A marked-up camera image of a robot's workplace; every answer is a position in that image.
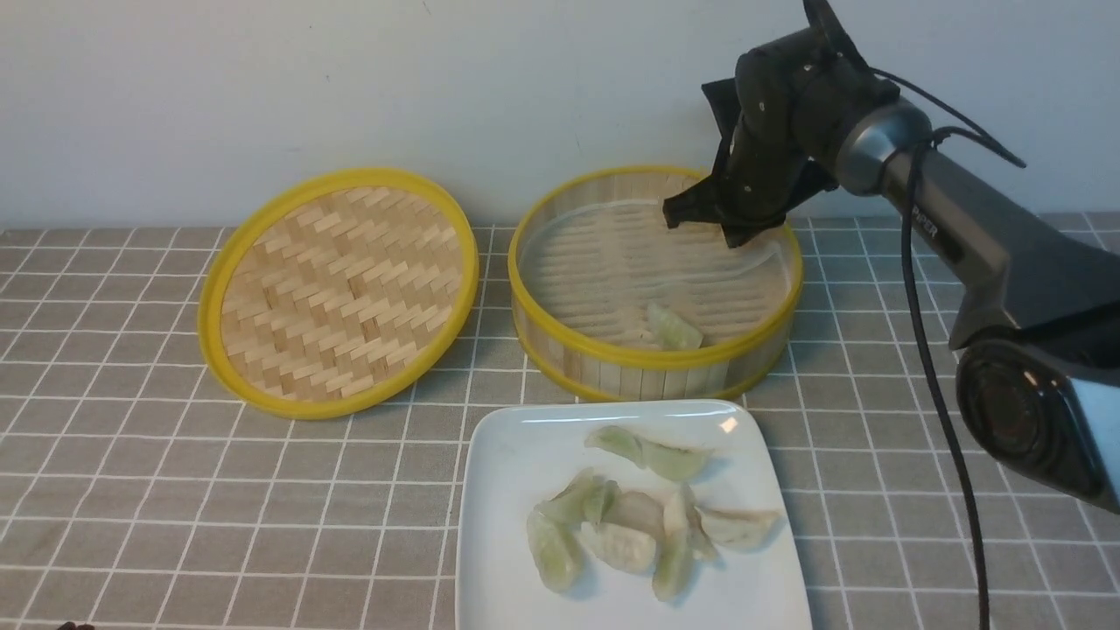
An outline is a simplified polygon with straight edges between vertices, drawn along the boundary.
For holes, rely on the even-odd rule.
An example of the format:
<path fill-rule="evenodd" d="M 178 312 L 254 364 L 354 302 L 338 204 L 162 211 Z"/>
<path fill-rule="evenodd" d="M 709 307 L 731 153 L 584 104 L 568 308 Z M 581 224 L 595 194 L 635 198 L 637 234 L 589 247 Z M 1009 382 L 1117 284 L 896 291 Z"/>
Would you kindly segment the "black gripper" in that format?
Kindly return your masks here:
<path fill-rule="evenodd" d="M 668 228 L 716 224 L 738 248 L 781 226 L 788 211 L 837 188 L 844 139 L 885 103 L 841 28 L 805 28 L 754 47 L 737 61 L 741 106 L 731 138 L 721 136 L 710 174 L 661 204 Z"/>

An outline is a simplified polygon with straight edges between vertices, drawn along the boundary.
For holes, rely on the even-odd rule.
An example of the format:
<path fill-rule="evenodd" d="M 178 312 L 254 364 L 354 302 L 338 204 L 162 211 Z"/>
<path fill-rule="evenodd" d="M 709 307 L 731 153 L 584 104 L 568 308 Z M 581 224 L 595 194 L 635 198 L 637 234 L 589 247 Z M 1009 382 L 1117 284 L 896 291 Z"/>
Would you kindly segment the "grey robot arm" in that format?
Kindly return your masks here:
<path fill-rule="evenodd" d="M 668 226 L 717 224 L 738 248 L 820 192 L 884 197 L 963 284 L 949 346 L 956 407 L 1014 472 L 1117 511 L 1117 254 L 1068 238 L 940 152 L 968 138 L 1021 166 L 973 122 L 936 129 L 842 33 L 808 28 L 744 53 L 703 84 L 721 135 L 712 172 L 664 200 Z"/>

